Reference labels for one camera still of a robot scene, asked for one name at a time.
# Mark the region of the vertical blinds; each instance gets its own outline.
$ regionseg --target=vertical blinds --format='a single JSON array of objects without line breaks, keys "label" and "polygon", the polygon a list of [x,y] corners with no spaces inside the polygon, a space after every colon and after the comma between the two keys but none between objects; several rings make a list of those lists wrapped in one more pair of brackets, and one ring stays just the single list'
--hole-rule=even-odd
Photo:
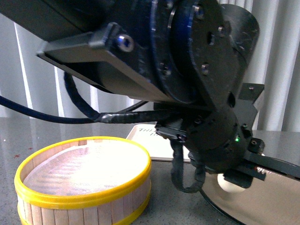
[{"label": "vertical blinds", "polygon": [[[300,1],[219,0],[250,11],[260,24],[245,82],[265,84],[265,102],[254,129],[300,131]],[[64,88],[63,71],[35,56],[41,39],[0,15],[0,94],[35,110],[82,117]],[[95,110],[114,112],[135,100],[101,92],[76,79]],[[147,104],[143,109],[151,109]],[[0,117],[22,115],[0,106]]]}]

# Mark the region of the table surface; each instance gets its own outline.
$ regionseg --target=table surface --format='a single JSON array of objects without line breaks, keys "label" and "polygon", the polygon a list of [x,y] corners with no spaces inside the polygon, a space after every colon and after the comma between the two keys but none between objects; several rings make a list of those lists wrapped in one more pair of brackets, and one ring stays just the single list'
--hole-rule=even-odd
[{"label": "table surface", "polygon": [[[85,136],[126,138],[134,125],[64,125],[36,119],[0,118],[0,225],[19,225],[15,172],[35,151],[60,141]],[[300,165],[300,133],[255,131],[266,143],[265,154]],[[170,162],[153,162],[151,198],[144,213],[133,223],[164,225],[236,225],[223,216],[200,193],[177,191],[170,180]],[[194,168],[185,164],[185,180],[192,181]]]}]

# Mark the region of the black cable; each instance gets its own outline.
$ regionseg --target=black cable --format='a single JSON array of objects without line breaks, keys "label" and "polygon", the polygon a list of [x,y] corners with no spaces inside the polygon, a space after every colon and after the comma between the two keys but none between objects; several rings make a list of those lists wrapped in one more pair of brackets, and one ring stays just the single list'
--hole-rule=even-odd
[{"label": "black cable", "polygon": [[38,112],[36,110],[27,108],[23,105],[20,105],[2,96],[0,96],[0,105],[5,106],[14,111],[17,111],[19,113],[22,113],[24,115],[31,116],[33,118],[40,119],[40,120],[45,120],[52,123],[64,123],[64,124],[95,123],[94,121],[88,118],[67,118],[67,117],[52,116],[49,114]]},{"label": "black cable", "polygon": [[72,75],[65,72],[65,86],[75,106],[88,118],[100,123],[142,123],[166,120],[176,112],[167,110],[154,110],[142,112],[117,112],[117,113],[98,113],[95,111],[78,93]]},{"label": "black cable", "polygon": [[140,102],[135,103],[134,105],[132,105],[132,106],[126,108],[126,109],[118,111],[118,113],[127,113],[127,112],[130,112],[130,111],[136,110],[137,108],[140,108],[141,106],[143,106],[146,103],[148,103],[148,102],[147,101],[140,101]]}]

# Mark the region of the bolt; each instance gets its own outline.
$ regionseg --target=bolt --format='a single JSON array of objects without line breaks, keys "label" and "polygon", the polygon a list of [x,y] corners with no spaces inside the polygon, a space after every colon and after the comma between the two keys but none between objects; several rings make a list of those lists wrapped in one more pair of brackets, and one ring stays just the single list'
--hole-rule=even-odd
[{"label": "bolt", "polygon": [[198,116],[195,121],[194,121],[195,125],[199,125],[201,123],[203,123],[203,118],[202,116]]},{"label": "bolt", "polygon": [[195,15],[199,20],[204,19],[204,9],[200,4],[195,7]]},{"label": "bolt", "polygon": [[173,8],[173,1],[172,0],[165,0],[165,2],[164,2],[164,6],[165,6],[165,8],[166,9],[171,9],[171,8]]},{"label": "bolt", "polygon": [[207,76],[207,75],[208,75],[208,72],[209,72],[208,67],[209,67],[209,64],[207,64],[207,63],[204,63],[204,64],[201,66],[202,74],[203,74],[204,76]]},{"label": "bolt", "polygon": [[224,26],[219,26],[217,29],[219,31],[219,35],[221,38],[225,37],[225,27]]},{"label": "bolt", "polygon": [[126,53],[131,52],[135,46],[133,39],[127,34],[119,35],[117,38],[117,44],[119,49]]},{"label": "bolt", "polygon": [[186,142],[187,137],[185,135],[177,135],[179,142]]},{"label": "bolt", "polygon": [[161,63],[160,63],[160,66],[161,66],[161,70],[163,71],[163,74],[164,74],[165,76],[168,76],[168,75],[171,74],[171,70],[170,70],[170,68],[168,67],[167,63],[161,62]]},{"label": "bolt", "polygon": [[252,141],[251,141],[251,144],[252,144],[253,146],[255,146],[255,145],[257,145],[257,142],[254,141],[254,140],[252,140]]}]

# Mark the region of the white fabric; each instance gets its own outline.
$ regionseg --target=white fabric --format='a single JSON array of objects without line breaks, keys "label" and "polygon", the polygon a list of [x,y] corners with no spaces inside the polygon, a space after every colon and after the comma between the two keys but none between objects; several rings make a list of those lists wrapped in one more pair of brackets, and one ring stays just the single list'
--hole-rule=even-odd
[{"label": "white fabric", "polygon": [[[265,104],[254,128],[300,131],[300,1],[219,2],[246,8],[260,24],[260,39],[244,80],[265,84]],[[63,72],[35,56],[40,41],[0,15],[0,93],[20,104],[30,107],[32,104],[38,111],[82,117],[66,94]],[[132,103],[126,96],[100,92],[78,79],[76,83],[80,93],[96,110],[113,112]],[[0,117],[20,116],[0,106]]]},{"label": "white fabric", "polygon": [[107,141],[71,147],[34,168],[24,180],[49,195],[85,195],[125,184],[146,168],[145,151],[127,142]]}]

